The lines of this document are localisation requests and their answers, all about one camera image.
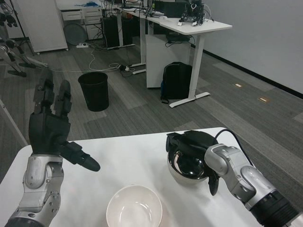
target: white bowl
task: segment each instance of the white bowl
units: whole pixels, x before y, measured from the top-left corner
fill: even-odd
[[[149,188],[130,185],[119,190],[110,200],[106,219],[109,227],[158,227],[162,205]]]

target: white wall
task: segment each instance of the white wall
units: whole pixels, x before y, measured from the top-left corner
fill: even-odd
[[[232,29],[209,34],[205,49],[303,93],[303,0],[204,0]]]

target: computer tower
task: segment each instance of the computer tower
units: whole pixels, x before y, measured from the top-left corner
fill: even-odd
[[[122,18],[122,31],[123,32],[123,45],[129,45],[133,43],[131,31],[132,21],[127,18]],[[110,16],[101,19],[101,29],[103,31],[103,41],[107,48],[119,46],[119,34],[117,17]]]
[[[101,19],[103,41],[107,48],[119,46],[117,17],[110,16]]]

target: desk leg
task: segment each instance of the desk leg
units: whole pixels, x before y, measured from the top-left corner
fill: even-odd
[[[141,63],[131,65],[131,67],[136,67],[146,64],[146,37],[145,37],[145,19],[140,18],[140,54],[141,54]],[[133,72],[133,74],[138,74],[141,72],[146,72],[146,70],[138,70]]]
[[[1,99],[0,99],[0,115],[2,116],[2,118],[6,122],[7,126],[10,128],[10,130],[12,131],[12,133],[14,134],[14,136],[16,137],[18,143],[22,147],[27,146],[28,145],[27,141],[23,137],[22,133],[20,132],[20,130],[17,127],[16,123],[14,122],[14,120],[12,119],[12,117],[10,116],[8,110],[6,109],[4,103],[1,101]]]
[[[204,41],[205,41],[205,34],[201,34],[201,35],[197,36],[193,70],[191,73],[188,98],[182,99],[180,101],[170,104],[169,106],[171,108],[173,108],[177,105],[188,103],[188,102],[194,101],[198,98],[202,98],[202,97],[210,95],[208,92],[203,92],[199,95],[196,95],[196,88],[197,88],[197,83],[198,83],[198,78],[199,78],[199,71],[200,71],[200,65],[201,65],[201,60],[202,60]]]
[[[151,21],[147,21],[147,34],[153,35],[153,27],[152,27],[152,25],[154,25],[154,23],[151,22],[152,23],[152,25],[151,25],[150,22]]]
[[[123,30],[122,30],[121,11],[117,11],[117,23],[118,23],[119,46],[123,46]]]

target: blue object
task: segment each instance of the blue object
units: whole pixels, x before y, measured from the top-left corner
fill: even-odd
[[[93,2],[93,1],[89,1],[88,3],[85,4],[75,4],[75,6],[83,6],[83,7],[101,7],[100,5],[98,5],[97,3]]]

